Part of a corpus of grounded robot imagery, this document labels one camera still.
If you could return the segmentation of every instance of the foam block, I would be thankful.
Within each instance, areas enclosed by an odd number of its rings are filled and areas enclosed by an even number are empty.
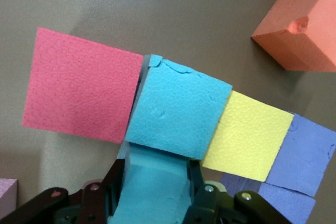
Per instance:
[[[135,144],[128,148],[125,158],[130,165],[118,207],[108,223],[182,223],[191,205],[186,159]]]
[[[336,0],[277,0],[252,35],[287,70],[336,71]]]
[[[266,182],[314,196],[335,147],[336,132],[295,114]]]
[[[17,180],[0,179],[0,219],[16,209]]]
[[[259,192],[261,182],[249,178],[243,178],[230,173],[224,173],[221,181],[226,188],[226,192],[234,197],[240,191],[255,191]]]
[[[121,143],[142,60],[39,28],[23,126]]]
[[[148,70],[149,70],[148,66],[149,66],[150,59],[151,59],[150,55],[145,55],[143,57],[142,67],[141,67],[139,82],[138,82],[138,88],[137,88],[137,91],[136,91],[137,93],[136,93],[136,96],[134,98],[134,103],[133,103],[133,107],[132,107],[132,111],[131,111],[131,118],[134,114],[135,108],[138,105],[139,97],[140,97],[140,94],[142,93],[143,86],[145,85],[145,81],[146,81]]]
[[[305,224],[315,200],[307,195],[262,183],[259,194],[293,224]]]
[[[220,182],[232,197],[244,190],[259,193],[293,224],[306,223],[315,205],[313,198],[299,192],[232,174],[225,173]]]
[[[232,86],[152,56],[125,139],[202,159]]]
[[[233,91],[203,166],[264,182],[293,115]]]

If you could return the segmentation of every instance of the bolt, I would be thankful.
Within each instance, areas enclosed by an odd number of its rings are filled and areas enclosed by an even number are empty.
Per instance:
[[[249,193],[242,193],[241,196],[245,200],[251,200],[252,199],[252,196]]]
[[[93,184],[91,187],[90,187],[90,190],[91,191],[96,191],[99,189],[99,186],[97,184]]]
[[[60,191],[56,191],[56,190],[51,194],[52,198],[58,197],[60,195],[61,195],[61,192]]]
[[[214,191],[214,188],[213,188],[212,186],[210,186],[210,185],[206,185],[206,186],[204,187],[204,190],[206,190],[206,191],[208,191],[209,193],[211,193],[211,192]]]

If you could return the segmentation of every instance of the light pink foam block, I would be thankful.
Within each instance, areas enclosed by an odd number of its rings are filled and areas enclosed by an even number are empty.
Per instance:
[[[336,71],[336,0],[277,0],[252,35],[287,70]]]
[[[0,178],[0,219],[16,208],[17,180]]]
[[[22,125],[121,143],[142,60],[39,28]]]

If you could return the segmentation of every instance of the blue foam block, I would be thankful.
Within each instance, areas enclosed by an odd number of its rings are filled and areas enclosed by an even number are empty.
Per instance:
[[[224,173],[221,181],[226,188],[226,192],[234,197],[240,191],[259,191],[261,182],[249,178],[243,178],[237,175]]]
[[[149,67],[125,139],[202,159],[232,86],[161,56]]]
[[[307,195],[262,183],[259,194],[293,224],[304,224],[315,200]]]
[[[191,205],[186,159],[135,144],[124,145],[123,156],[129,167],[108,224],[182,223]]]
[[[336,132],[295,114],[266,182],[314,196],[335,146]]]

